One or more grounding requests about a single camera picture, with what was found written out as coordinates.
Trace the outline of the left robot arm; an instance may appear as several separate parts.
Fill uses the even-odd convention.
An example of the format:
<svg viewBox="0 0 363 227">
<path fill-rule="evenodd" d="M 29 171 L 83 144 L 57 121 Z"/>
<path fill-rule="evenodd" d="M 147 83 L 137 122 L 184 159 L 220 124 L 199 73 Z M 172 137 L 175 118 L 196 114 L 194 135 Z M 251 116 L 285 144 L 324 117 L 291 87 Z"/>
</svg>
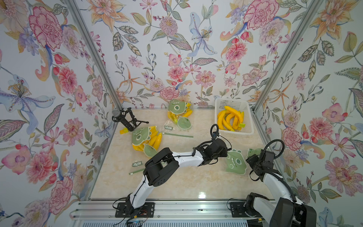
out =
<svg viewBox="0 0 363 227">
<path fill-rule="evenodd" d="M 143 170 L 143 179 L 137 189 L 128 195 L 128 209 L 142 207 L 154 188 L 163 185 L 181 167 L 213 165 L 213 160 L 226 158 L 232 144 L 219 133 L 219 126 L 212 125 L 211 140 L 193 147 L 190 152 L 172 152 L 164 148 L 152 157 Z"/>
</svg>

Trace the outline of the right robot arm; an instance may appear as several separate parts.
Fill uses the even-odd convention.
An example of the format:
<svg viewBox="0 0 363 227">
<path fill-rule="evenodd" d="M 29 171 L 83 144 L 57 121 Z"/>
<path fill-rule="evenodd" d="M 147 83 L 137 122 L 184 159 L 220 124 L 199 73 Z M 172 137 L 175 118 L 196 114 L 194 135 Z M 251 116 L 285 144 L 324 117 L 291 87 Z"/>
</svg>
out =
<svg viewBox="0 0 363 227">
<path fill-rule="evenodd" d="M 260 214 L 270 227 L 315 227 L 317 213 L 311 206 L 304 204 L 281 173 L 274 169 L 274 160 L 285 150 L 285 143 L 280 139 L 270 141 L 259 155 L 247 158 L 251 172 L 263 182 L 272 194 L 275 203 L 266 196 L 250 193 L 244 204 L 248 215 Z"/>
</svg>

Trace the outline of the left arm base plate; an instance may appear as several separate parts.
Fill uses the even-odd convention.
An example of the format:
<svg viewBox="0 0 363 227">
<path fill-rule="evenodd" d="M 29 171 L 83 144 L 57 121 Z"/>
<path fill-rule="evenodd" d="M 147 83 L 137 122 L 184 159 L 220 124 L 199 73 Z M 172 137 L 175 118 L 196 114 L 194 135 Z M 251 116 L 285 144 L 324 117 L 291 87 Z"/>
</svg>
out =
<svg viewBox="0 0 363 227">
<path fill-rule="evenodd" d="M 139 208 L 131 204 L 130 195 L 116 200 L 112 207 L 116 210 L 116 218 L 153 218 L 155 203 L 146 202 Z"/>
</svg>

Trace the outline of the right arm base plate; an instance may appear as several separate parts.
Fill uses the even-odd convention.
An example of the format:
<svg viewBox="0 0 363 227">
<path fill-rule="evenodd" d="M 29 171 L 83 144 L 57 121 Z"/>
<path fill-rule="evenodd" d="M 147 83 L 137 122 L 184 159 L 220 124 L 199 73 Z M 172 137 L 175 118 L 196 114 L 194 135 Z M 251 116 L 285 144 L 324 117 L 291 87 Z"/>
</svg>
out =
<svg viewBox="0 0 363 227">
<path fill-rule="evenodd" d="M 262 198 L 269 201 L 268 197 L 257 193 L 250 193 L 246 199 L 231 198 L 227 201 L 226 206 L 230 210 L 233 218 L 262 218 L 262 216 L 253 208 L 253 202 L 256 198 Z"/>
</svg>

